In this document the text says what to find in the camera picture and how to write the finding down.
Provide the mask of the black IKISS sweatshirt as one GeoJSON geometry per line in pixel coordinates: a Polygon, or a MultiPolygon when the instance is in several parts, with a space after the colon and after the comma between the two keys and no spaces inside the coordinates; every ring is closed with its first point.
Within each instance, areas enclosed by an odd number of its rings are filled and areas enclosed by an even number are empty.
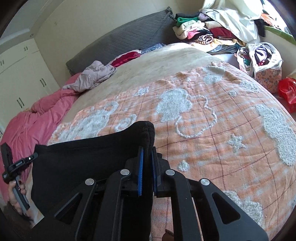
{"type": "Polygon", "coordinates": [[[88,178],[107,179],[123,169],[128,159],[144,149],[142,195],[127,203],[129,217],[124,221],[123,240],[149,240],[151,233],[152,183],[149,153],[154,146],[154,125],[137,121],[123,131],[96,138],[36,145],[38,154],[33,162],[31,199],[41,214],[54,206],[88,178]]]}

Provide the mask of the pile of mixed clothes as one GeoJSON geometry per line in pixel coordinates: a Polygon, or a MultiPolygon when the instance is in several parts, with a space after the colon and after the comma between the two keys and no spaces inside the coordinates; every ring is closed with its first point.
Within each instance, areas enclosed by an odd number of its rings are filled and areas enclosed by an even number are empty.
{"type": "Polygon", "coordinates": [[[174,21],[173,32],[180,41],[211,55],[234,54],[246,46],[220,23],[199,11],[192,15],[178,13],[174,21]]]}

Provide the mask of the floral bag of clothes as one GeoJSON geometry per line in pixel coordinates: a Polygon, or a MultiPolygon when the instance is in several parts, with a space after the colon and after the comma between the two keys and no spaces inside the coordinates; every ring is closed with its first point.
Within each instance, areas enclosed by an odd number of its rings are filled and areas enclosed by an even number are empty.
{"type": "Polygon", "coordinates": [[[236,53],[239,69],[270,93],[277,93],[282,80],[283,60],[279,51],[268,42],[247,44],[236,53]]]}

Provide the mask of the orange white plaid blanket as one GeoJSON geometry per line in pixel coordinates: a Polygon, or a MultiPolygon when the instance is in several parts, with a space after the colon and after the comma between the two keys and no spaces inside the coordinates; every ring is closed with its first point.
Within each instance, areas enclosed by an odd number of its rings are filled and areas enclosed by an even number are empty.
{"type": "Polygon", "coordinates": [[[150,121],[155,146],[187,178],[210,179],[274,238],[295,207],[295,120],[227,63],[178,72],[98,100],[87,92],[49,144],[150,121]]]}

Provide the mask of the mauve crumpled garment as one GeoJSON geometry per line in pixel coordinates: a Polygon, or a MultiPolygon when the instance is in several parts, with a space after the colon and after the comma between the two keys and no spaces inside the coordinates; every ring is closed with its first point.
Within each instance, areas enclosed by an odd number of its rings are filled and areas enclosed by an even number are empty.
{"type": "Polygon", "coordinates": [[[62,89],[70,89],[80,93],[92,90],[109,79],[115,72],[116,68],[112,65],[104,65],[95,60],[83,72],[72,76],[62,89]]]}

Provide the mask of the beige fleece bedsheet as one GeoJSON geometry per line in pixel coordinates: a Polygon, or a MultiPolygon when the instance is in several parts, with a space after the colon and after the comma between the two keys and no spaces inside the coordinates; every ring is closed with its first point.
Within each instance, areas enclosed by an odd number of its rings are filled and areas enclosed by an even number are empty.
{"type": "Polygon", "coordinates": [[[169,77],[180,71],[220,61],[219,58],[185,43],[175,43],[151,51],[119,66],[108,80],[83,93],[74,102],[62,122],[71,122],[79,111],[126,90],[169,77]]]}

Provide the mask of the grey quilted headboard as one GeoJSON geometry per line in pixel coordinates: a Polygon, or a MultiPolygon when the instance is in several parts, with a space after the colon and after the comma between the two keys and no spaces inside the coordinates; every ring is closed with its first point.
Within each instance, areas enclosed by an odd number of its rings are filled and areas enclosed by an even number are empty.
{"type": "Polygon", "coordinates": [[[95,60],[105,65],[132,50],[144,50],[156,44],[171,44],[177,40],[172,30],[174,23],[173,11],[169,6],[163,11],[130,21],[89,44],[67,61],[66,67],[73,76],[95,60]]]}

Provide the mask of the red plastic bag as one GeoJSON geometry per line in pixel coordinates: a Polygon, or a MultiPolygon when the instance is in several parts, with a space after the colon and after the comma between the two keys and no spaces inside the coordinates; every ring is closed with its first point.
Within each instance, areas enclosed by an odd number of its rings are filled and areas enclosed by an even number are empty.
{"type": "Polygon", "coordinates": [[[289,111],[295,112],[295,79],[287,77],[278,83],[278,95],[287,102],[289,111]]]}

